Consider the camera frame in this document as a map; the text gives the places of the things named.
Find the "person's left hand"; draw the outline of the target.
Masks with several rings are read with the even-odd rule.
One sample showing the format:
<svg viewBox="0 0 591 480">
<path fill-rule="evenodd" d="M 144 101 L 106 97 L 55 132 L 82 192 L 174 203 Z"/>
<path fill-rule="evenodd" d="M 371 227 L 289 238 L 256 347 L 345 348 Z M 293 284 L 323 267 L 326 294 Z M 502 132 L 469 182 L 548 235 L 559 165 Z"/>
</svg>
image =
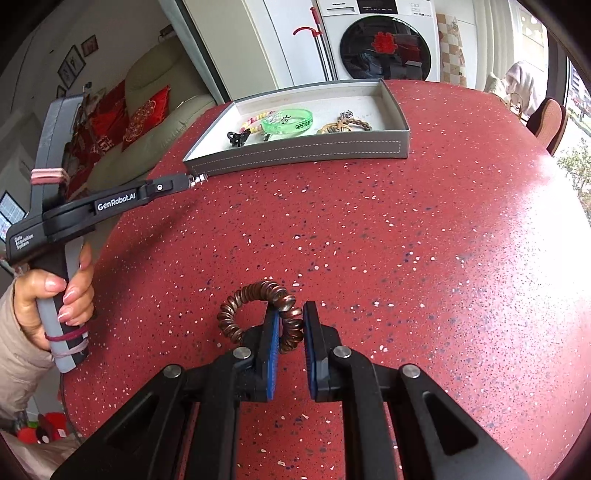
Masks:
<svg viewBox="0 0 591 480">
<path fill-rule="evenodd" d="M 67 326 L 81 327 L 91 319 L 94 313 L 93 275 L 92 249 L 85 243 L 79 254 L 79 268 L 69 281 L 39 269 L 30 270 L 15 280 L 15 318 L 33 345 L 41 350 L 50 350 L 37 308 L 38 299 L 53 299 L 63 293 L 63 305 L 58 311 L 57 319 Z"/>
</svg>

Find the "left forearm beige sleeve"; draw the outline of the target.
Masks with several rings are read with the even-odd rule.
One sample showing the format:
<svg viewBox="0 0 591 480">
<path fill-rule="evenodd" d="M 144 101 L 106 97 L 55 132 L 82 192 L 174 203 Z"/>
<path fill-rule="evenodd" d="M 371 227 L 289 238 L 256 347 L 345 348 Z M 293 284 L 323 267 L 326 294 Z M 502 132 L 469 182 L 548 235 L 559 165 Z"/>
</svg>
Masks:
<svg viewBox="0 0 591 480">
<path fill-rule="evenodd" d="M 39 382 L 53 368 L 52 355 L 36 347 L 15 317 L 14 284 L 1 298 L 0 409 L 3 419 L 24 411 Z"/>
</svg>

